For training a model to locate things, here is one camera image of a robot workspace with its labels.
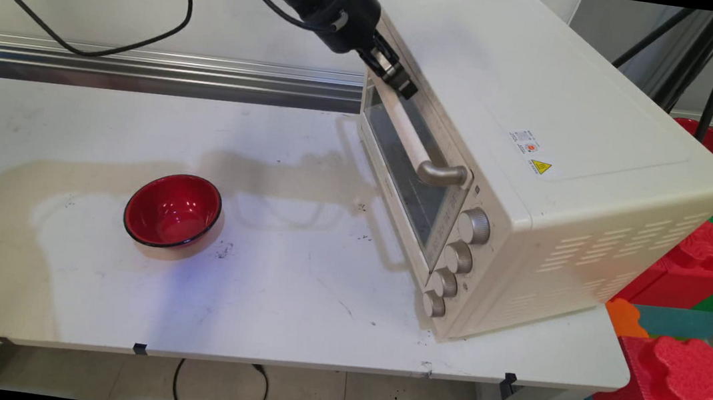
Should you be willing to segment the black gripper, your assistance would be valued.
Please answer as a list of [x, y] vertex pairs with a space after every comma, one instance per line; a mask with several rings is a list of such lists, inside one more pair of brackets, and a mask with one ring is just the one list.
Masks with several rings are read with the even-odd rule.
[[316, 34], [333, 52], [356, 51], [363, 62], [402, 99], [410, 99], [418, 85], [402, 65], [400, 54], [376, 26], [381, 16], [377, 0], [291, 0], [300, 19], [322, 27]]

